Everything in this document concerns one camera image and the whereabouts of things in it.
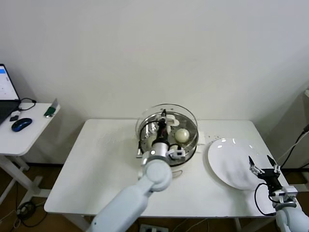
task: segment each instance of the white ball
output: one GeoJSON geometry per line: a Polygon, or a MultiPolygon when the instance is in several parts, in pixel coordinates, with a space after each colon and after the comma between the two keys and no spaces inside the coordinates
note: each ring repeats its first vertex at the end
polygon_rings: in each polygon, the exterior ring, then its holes
{"type": "Polygon", "coordinates": [[[179,143],[185,143],[189,140],[190,137],[190,133],[188,130],[186,129],[179,129],[176,131],[175,133],[175,139],[179,142],[179,143]]]}

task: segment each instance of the floor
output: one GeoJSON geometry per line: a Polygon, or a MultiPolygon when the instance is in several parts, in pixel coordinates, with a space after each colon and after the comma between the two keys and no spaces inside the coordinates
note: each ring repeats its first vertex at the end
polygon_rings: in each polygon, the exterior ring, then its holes
{"type": "MultiPolygon", "coordinates": [[[[61,168],[51,168],[51,167],[31,167],[31,169],[25,174],[30,178],[34,179],[37,175],[43,176],[43,181],[40,185],[41,188],[51,189],[57,176],[60,173],[61,168]]],[[[305,182],[304,178],[301,174],[291,173],[287,175],[287,180],[290,184],[302,184],[305,182]]],[[[0,193],[4,191],[6,186],[11,181],[11,177],[0,169],[0,193]]],[[[19,202],[26,190],[19,185],[18,187],[18,196],[17,201],[19,202]]],[[[309,198],[309,193],[299,193],[298,200],[303,207],[304,212],[309,215],[309,202],[307,199],[309,198]]],[[[33,201],[35,203],[42,203],[42,199],[34,198],[33,201]]],[[[15,209],[16,202],[16,185],[9,192],[5,201],[0,205],[0,218],[3,218],[12,210],[15,209]]],[[[45,212],[42,207],[38,208],[33,217],[28,219],[26,222],[28,225],[35,224],[40,221],[44,216],[45,212]]],[[[1,232],[80,232],[80,230],[75,227],[72,223],[66,220],[61,215],[48,214],[45,220],[34,228],[27,228],[24,225],[20,225],[17,229],[12,229],[13,223],[16,219],[14,213],[8,216],[5,220],[0,222],[0,231],[1,232]]],[[[182,223],[184,219],[177,218],[139,218],[129,229],[128,232],[138,232],[139,224],[149,224],[160,227],[167,227],[169,231],[173,231],[173,229],[180,223],[182,223]]],[[[184,222],[176,232],[185,232],[192,225],[200,222],[201,219],[188,219],[184,222]]],[[[241,219],[241,225],[244,226],[251,221],[249,218],[241,219]]],[[[207,219],[201,222],[199,225],[193,227],[190,232],[235,232],[235,223],[233,219],[207,219]]],[[[266,225],[264,228],[259,230],[260,232],[276,232],[275,223],[270,223],[266,225]]]]}

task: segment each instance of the white table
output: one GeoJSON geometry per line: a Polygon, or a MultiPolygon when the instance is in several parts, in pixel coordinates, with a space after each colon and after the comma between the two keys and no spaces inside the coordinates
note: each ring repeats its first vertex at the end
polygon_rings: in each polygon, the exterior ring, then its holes
{"type": "MultiPolygon", "coordinates": [[[[136,120],[90,119],[85,122],[44,206],[50,213],[96,215],[124,187],[137,181],[136,120]]],[[[154,193],[142,217],[224,218],[261,217],[254,191],[241,191],[221,181],[208,164],[212,141],[233,137],[250,141],[258,151],[271,155],[250,121],[199,121],[205,145],[185,164],[163,192],[154,193]]],[[[263,168],[271,167],[266,156],[263,168]]],[[[282,185],[288,185],[283,175],[282,185]]],[[[274,212],[267,188],[257,194],[260,208],[274,212]]],[[[75,223],[85,229],[86,224],[75,223]]]]}
{"type": "MultiPolygon", "coordinates": [[[[21,103],[20,107],[27,109],[32,105],[32,103],[21,103]]],[[[53,117],[45,118],[43,116],[50,105],[50,103],[36,103],[33,108],[22,111],[19,119],[29,117],[32,119],[32,123],[19,132],[12,131],[11,126],[14,122],[10,122],[10,117],[0,124],[0,167],[13,177],[13,180],[0,197],[0,204],[13,187],[15,181],[28,190],[21,204],[29,201],[32,197],[47,198],[50,193],[50,189],[40,189],[38,187],[42,180],[41,176],[37,176],[34,181],[31,181],[23,174],[22,171],[28,170],[29,166],[19,158],[29,151],[40,134],[53,119],[53,117]],[[18,169],[12,161],[16,162],[20,166],[20,169],[18,169]]]]}

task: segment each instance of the black cable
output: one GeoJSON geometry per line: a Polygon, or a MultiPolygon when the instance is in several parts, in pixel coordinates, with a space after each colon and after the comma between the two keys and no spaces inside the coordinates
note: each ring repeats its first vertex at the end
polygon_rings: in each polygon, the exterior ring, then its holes
{"type": "Polygon", "coordinates": [[[306,163],[305,165],[301,166],[299,169],[306,167],[307,165],[309,165],[309,163],[306,163]]]}
{"type": "Polygon", "coordinates": [[[16,200],[15,200],[15,207],[16,207],[16,215],[17,218],[21,221],[21,223],[28,227],[28,228],[32,228],[35,226],[38,226],[42,221],[44,221],[44,219],[47,216],[47,212],[45,213],[45,215],[43,216],[43,218],[36,224],[34,225],[27,225],[24,220],[29,219],[30,217],[33,216],[33,214],[35,213],[35,210],[37,208],[37,206],[33,203],[33,202],[25,202],[23,204],[21,204],[19,207],[17,207],[17,202],[18,202],[18,183],[16,182],[16,200]]]}
{"type": "Polygon", "coordinates": [[[15,210],[17,210],[17,202],[18,202],[18,182],[16,181],[16,199],[15,199],[15,210]]]}
{"type": "Polygon", "coordinates": [[[280,202],[278,202],[278,201],[274,201],[273,199],[271,199],[269,195],[268,195],[268,199],[269,199],[271,202],[280,203],[280,202]]]}
{"type": "Polygon", "coordinates": [[[257,193],[257,190],[258,188],[261,186],[261,185],[266,185],[265,183],[260,183],[258,184],[258,186],[256,187],[255,191],[254,191],[254,202],[255,202],[255,205],[256,205],[256,208],[260,211],[261,214],[263,214],[264,216],[275,216],[276,213],[270,213],[270,214],[265,214],[262,212],[262,210],[260,209],[260,207],[257,205],[257,201],[256,201],[256,193],[257,193]]]}
{"type": "Polygon", "coordinates": [[[21,99],[20,101],[22,102],[22,101],[25,100],[25,99],[28,99],[28,100],[32,101],[33,105],[32,105],[31,107],[27,108],[27,109],[18,108],[19,111],[26,111],[26,110],[29,110],[29,109],[33,108],[33,107],[35,106],[35,104],[37,103],[36,100],[33,100],[33,99],[31,99],[31,98],[23,98],[23,99],[21,99]]]}
{"type": "MultiPolygon", "coordinates": [[[[299,137],[296,139],[296,142],[295,142],[294,144],[297,144],[297,142],[299,141],[299,139],[301,138],[301,136],[303,136],[303,134],[305,134],[305,133],[306,133],[306,132],[303,130],[303,131],[301,132],[301,134],[299,135],[299,137]]],[[[293,150],[294,150],[295,147],[296,147],[296,146],[293,146],[293,147],[292,147],[292,149],[291,149],[289,155],[287,156],[287,158],[285,159],[285,161],[284,161],[283,164],[281,165],[281,168],[283,168],[283,166],[285,165],[285,163],[288,161],[288,159],[290,158],[290,156],[291,156],[291,154],[292,154],[292,152],[293,152],[293,150]]]]}

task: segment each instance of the table leg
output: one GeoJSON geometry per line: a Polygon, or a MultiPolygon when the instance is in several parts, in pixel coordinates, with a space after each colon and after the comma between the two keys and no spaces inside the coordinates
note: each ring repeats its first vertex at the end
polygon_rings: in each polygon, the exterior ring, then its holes
{"type": "Polygon", "coordinates": [[[4,201],[4,199],[6,198],[6,196],[8,195],[8,193],[10,192],[10,190],[13,188],[14,184],[15,184],[16,180],[13,178],[9,185],[6,187],[6,189],[3,191],[2,195],[0,196],[0,204],[2,204],[2,202],[4,201]]]}
{"type": "Polygon", "coordinates": [[[275,217],[257,218],[254,221],[250,222],[248,225],[244,226],[240,232],[256,232],[257,230],[263,228],[275,219],[275,217]]]}
{"type": "Polygon", "coordinates": [[[22,171],[20,171],[8,158],[0,156],[0,167],[12,176],[24,188],[39,193],[40,189],[34,182],[32,182],[22,171]]]}
{"type": "Polygon", "coordinates": [[[309,172],[302,172],[303,177],[307,180],[305,184],[293,185],[298,192],[309,192],[309,172]]]}
{"type": "Polygon", "coordinates": [[[77,226],[82,231],[88,230],[90,224],[81,216],[78,214],[63,214],[63,216],[72,222],[75,226],[77,226]]]}
{"type": "MultiPolygon", "coordinates": [[[[40,184],[40,182],[42,181],[43,177],[42,176],[37,176],[34,178],[33,183],[38,186],[40,184]]],[[[38,193],[35,193],[31,190],[27,191],[27,193],[25,194],[24,198],[21,200],[21,202],[19,203],[19,205],[25,203],[25,202],[29,202],[31,200],[32,197],[42,197],[42,198],[48,198],[49,193],[50,193],[50,189],[42,189],[40,188],[40,191],[38,193]]]]}
{"type": "Polygon", "coordinates": [[[26,162],[24,162],[24,160],[21,157],[11,157],[11,159],[16,162],[19,167],[23,167],[24,170],[28,171],[30,169],[30,167],[26,164],[26,162]]]}
{"type": "Polygon", "coordinates": [[[241,231],[241,225],[240,225],[239,218],[236,217],[236,218],[234,218],[234,220],[235,220],[236,231],[240,232],[241,231]]]}

